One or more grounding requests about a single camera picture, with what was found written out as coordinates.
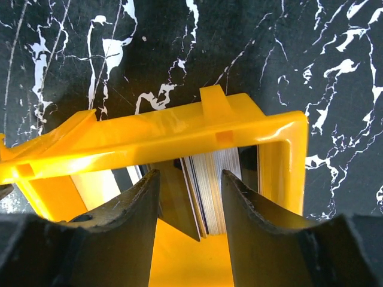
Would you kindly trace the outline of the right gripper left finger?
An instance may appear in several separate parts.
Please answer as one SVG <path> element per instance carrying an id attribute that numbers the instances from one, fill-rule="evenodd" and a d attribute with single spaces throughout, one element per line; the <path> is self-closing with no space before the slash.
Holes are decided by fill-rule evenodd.
<path id="1" fill-rule="evenodd" d="M 2 286 L 147 286 L 160 173 L 69 222 L 1 215 Z"/>

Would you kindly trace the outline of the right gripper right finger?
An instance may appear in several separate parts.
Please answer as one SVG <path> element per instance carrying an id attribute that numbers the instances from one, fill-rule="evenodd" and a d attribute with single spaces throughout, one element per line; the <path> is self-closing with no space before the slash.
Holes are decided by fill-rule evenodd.
<path id="1" fill-rule="evenodd" d="M 381 286 L 382 218 L 342 214 L 316 222 L 221 179 L 236 286 Z"/>

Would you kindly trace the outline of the small yellow card bin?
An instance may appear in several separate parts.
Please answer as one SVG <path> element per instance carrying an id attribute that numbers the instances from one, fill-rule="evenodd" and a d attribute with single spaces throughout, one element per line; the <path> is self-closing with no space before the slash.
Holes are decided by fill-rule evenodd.
<path id="1" fill-rule="evenodd" d="M 308 121 L 300 111 L 265 115 L 244 93 L 202 88 L 200 102 L 112 120 L 75 113 L 45 135 L 1 147 L 1 184 L 16 183 L 37 215 L 69 222 L 93 210 L 72 175 L 257 145 L 262 193 L 303 211 Z M 194 243 L 157 219 L 147 286 L 232 286 L 224 235 Z"/>

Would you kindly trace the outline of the stack of credit cards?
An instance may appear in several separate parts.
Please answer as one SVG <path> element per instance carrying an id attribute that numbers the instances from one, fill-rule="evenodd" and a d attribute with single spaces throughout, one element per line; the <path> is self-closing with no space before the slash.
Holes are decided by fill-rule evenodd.
<path id="1" fill-rule="evenodd" d="M 258 189 L 258 147 L 224 149 L 157 163 L 128 166 L 128 187 L 149 171 L 160 172 L 158 217 L 199 241 L 226 233 L 221 195 L 224 170 L 232 172 L 253 190 Z"/>

